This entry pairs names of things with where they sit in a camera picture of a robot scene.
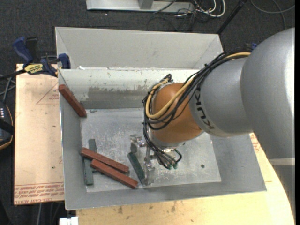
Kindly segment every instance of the yellow cable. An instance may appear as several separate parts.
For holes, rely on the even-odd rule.
[[[159,118],[161,115],[163,115],[169,108],[170,105],[172,105],[172,103],[175,101],[175,99],[187,88],[187,86],[192,82],[192,79],[190,79],[184,86],[182,86],[182,88],[174,95],[174,97],[171,98],[171,100],[164,105],[164,107],[162,109],[160,109],[156,114],[150,114],[149,112],[149,105],[150,105],[150,101],[152,98],[152,95],[154,93],[154,90],[156,90],[158,87],[160,87],[162,84],[164,84],[165,82],[162,82],[162,84],[157,84],[156,86],[153,87],[152,91],[150,92],[147,102],[146,102],[146,115],[148,118],[150,119],[156,119]]]
[[[238,53],[231,54],[225,58],[230,58],[235,56],[249,56],[250,54],[251,54],[250,52],[238,52]]]
[[[234,53],[234,54],[231,54],[225,58],[230,58],[230,57],[235,57],[235,56],[249,56],[251,53],[250,52],[238,52],[238,53]],[[188,87],[188,85],[192,82],[192,79],[190,79],[175,95],[174,97],[171,98],[171,100],[166,104],[164,105],[164,107],[162,109],[160,109],[156,114],[151,114],[150,113],[150,109],[149,109],[149,106],[150,106],[150,101],[152,99],[152,96],[154,94],[154,91],[156,91],[157,88],[159,88],[161,85],[163,84],[166,84],[168,82],[168,79],[165,79],[163,82],[161,83],[158,83],[157,85],[155,85],[153,87],[153,89],[151,90],[149,96],[148,96],[148,99],[146,101],[146,115],[148,118],[150,119],[157,119],[159,118],[161,115],[163,115],[169,108],[169,106],[172,105],[172,103],[175,101],[175,99]]]

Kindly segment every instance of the yellow label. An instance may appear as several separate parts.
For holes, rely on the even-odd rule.
[[[29,64],[26,68],[24,68],[26,72],[30,72],[30,73],[38,72],[38,71],[33,71],[36,69],[38,69],[38,71],[43,70],[43,64]]]
[[[34,70],[31,70],[31,71],[29,71],[31,74],[33,74],[33,73],[37,73],[37,72],[39,72],[39,71],[43,71],[43,68],[42,67],[38,67],[38,68],[36,68],[36,69],[34,69]]]

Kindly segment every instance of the blue clamp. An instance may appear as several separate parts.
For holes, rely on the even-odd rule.
[[[33,57],[25,44],[25,37],[18,38],[13,43],[13,49],[20,57],[22,57],[25,60],[25,63],[23,64],[23,69],[29,74],[45,74],[55,77],[57,76],[57,69],[53,68],[51,66],[50,61],[46,60],[45,58],[41,59],[40,63],[33,63]],[[60,61],[63,69],[71,68],[69,57],[65,53],[60,54],[58,56],[58,59],[56,59],[55,61]]]

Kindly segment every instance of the gray carpet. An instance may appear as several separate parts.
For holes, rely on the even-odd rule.
[[[41,55],[45,55],[45,53],[56,53],[54,34],[56,26],[216,33],[239,0],[225,1],[227,10],[223,17],[205,22],[202,20],[206,20],[207,17],[201,17],[193,22],[164,13],[154,15],[147,12],[91,12],[86,10],[86,0],[0,0],[0,74],[12,73],[15,64],[23,62],[12,49],[12,43],[20,36],[38,37],[38,50]],[[262,9],[278,10],[271,0],[253,1]],[[295,0],[275,1],[282,9],[289,8],[295,3]],[[284,17],[286,28],[295,26],[295,9],[285,12]],[[260,44],[283,29],[284,22],[281,14],[260,12],[248,1],[224,30],[221,41],[223,48],[230,50],[243,46],[245,43]],[[0,82],[0,90],[4,90],[5,86],[5,82]],[[6,103],[14,114],[14,91],[9,92]],[[13,155],[14,144],[0,151],[0,200],[13,224],[36,224],[38,205],[13,205]],[[43,204],[41,225],[50,224],[50,210],[54,213],[57,207],[58,204]],[[62,205],[58,208],[57,216],[66,216]]]

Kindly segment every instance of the red wooden block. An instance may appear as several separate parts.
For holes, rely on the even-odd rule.
[[[90,166],[92,168],[95,168],[96,170],[104,173],[106,176],[123,183],[124,185],[130,187],[130,188],[136,188],[138,182],[120,172],[117,170],[113,169],[110,166],[105,165],[104,163],[99,162],[96,159],[93,159]]]
[[[82,148],[81,155],[83,155],[86,158],[96,159],[102,163],[105,163],[106,165],[109,165],[110,167],[118,170],[121,173],[127,173],[129,171],[129,167],[127,167],[126,165],[124,165],[122,163],[118,163],[118,162],[116,162],[108,157],[105,157],[99,153],[96,153],[90,149]]]
[[[67,102],[72,106],[79,117],[86,117],[86,111],[81,103],[75,98],[72,91],[65,85],[61,84],[58,86],[58,91],[67,100]]]

